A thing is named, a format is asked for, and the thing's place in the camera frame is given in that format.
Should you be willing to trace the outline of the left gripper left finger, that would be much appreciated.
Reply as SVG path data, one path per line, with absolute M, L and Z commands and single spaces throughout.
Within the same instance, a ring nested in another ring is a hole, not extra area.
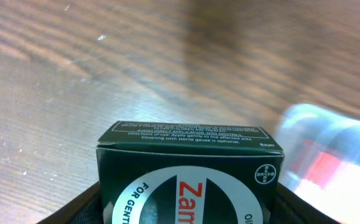
M 90 188 L 37 224 L 103 224 L 100 184 Z

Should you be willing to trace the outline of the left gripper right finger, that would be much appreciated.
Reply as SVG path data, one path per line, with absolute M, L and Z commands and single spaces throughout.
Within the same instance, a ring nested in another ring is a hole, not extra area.
M 271 211 L 271 224 L 339 224 L 339 222 L 278 183 Z

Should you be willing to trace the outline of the green round-logo box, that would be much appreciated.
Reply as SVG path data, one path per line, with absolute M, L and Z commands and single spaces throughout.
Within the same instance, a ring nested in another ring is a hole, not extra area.
M 105 223 L 261 224 L 284 151 L 260 127 L 117 121 L 96 157 Z

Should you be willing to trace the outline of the red Panadol box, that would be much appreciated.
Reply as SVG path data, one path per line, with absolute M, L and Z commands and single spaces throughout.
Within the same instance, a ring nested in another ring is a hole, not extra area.
M 339 223 L 360 223 L 360 166 L 321 150 L 294 192 Z

